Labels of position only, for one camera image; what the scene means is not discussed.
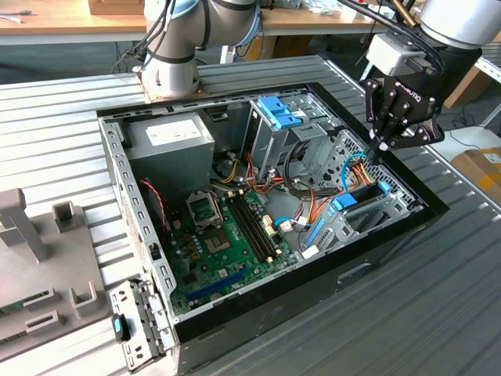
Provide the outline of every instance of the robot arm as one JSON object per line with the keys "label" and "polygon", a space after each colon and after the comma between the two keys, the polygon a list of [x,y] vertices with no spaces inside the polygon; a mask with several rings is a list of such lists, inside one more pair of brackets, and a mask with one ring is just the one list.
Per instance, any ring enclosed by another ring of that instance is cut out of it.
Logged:
{"label": "robot arm", "polygon": [[[381,22],[377,13],[351,0],[339,1]],[[362,83],[366,120],[373,124],[371,157],[444,139],[435,115],[481,56],[480,47],[501,29],[501,1],[427,0],[421,25],[397,29],[383,21],[390,30],[373,38],[367,59],[387,77]],[[405,131],[414,124],[420,125],[408,136]]]}
{"label": "robot arm", "polygon": [[[141,80],[150,95],[162,98],[198,89],[196,47],[245,45],[261,20],[256,0],[146,0],[144,13],[152,37]],[[157,22],[166,13],[167,22]]]}

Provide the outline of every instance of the expansion slot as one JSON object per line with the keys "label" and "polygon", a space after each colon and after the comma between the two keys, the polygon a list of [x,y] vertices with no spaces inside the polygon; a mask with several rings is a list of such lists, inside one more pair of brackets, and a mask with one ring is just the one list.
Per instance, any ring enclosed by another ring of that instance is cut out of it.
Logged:
{"label": "expansion slot", "polygon": [[248,268],[243,268],[237,273],[233,274],[232,276],[225,278],[224,280],[220,280],[219,282],[216,282],[210,286],[192,292],[191,294],[186,296],[186,300],[193,301],[195,299],[200,299],[206,295],[217,292],[224,287],[231,286],[232,284],[241,280],[247,274],[248,271],[249,271]]}
{"label": "expansion slot", "polygon": [[247,206],[247,202],[242,197],[236,197],[227,205],[258,261],[263,263],[269,262],[270,258],[274,259],[276,250]]}

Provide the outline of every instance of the ram slot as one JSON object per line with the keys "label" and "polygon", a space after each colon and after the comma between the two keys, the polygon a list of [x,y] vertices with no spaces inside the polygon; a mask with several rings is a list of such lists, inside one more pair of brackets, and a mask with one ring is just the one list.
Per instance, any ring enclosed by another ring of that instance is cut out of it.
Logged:
{"label": "ram slot", "polygon": [[245,217],[243,217],[240,214],[240,211],[236,207],[236,203],[233,200],[231,200],[228,207],[229,210],[232,212],[236,222],[238,223],[239,228],[242,230],[246,240],[249,242],[252,252],[256,255],[256,258],[258,259],[259,262],[264,262],[267,256],[261,250],[261,245],[259,244],[258,239],[253,234],[251,228],[247,225],[247,220],[245,219]]}
{"label": "ram slot", "polygon": [[259,262],[276,257],[276,251],[243,198],[231,201],[230,208]]}

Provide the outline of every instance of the blue button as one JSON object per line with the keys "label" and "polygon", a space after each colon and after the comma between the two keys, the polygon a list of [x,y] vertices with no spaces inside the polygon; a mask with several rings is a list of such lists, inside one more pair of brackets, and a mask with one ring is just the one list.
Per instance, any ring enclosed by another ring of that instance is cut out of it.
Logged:
{"label": "blue button", "polygon": [[350,193],[345,193],[341,196],[334,198],[332,205],[339,212],[343,209],[349,208],[350,206],[356,205],[358,202]]}
{"label": "blue button", "polygon": [[390,184],[385,181],[379,183],[379,187],[383,190],[384,196],[387,196],[391,192]]}
{"label": "blue button", "polygon": [[114,326],[115,326],[115,332],[119,332],[121,330],[121,324],[120,324],[120,319],[115,319],[114,321]]}
{"label": "blue button", "polygon": [[301,119],[292,115],[289,107],[277,96],[259,98],[258,104],[278,129],[293,128],[302,124]]}

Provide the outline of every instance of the yellow wire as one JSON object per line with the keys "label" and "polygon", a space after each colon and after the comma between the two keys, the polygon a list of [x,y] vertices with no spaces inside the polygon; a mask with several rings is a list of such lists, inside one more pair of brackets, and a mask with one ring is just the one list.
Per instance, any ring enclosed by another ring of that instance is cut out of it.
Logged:
{"label": "yellow wire", "polygon": [[366,169],[363,167],[363,164],[360,164],[360,167],[362,168],[363,175],[366,176],[367,180],[369,180],[369,183],[372,183],[373,180],[370,178],[369,174],[367,173]]}
{"label": "yellow wire", "polygon": [[220,180],[221,183],[226,184],[231,182],[235,177],[235,174],[236,174],[236,161],[233,163],[232,173],[226,179]]}

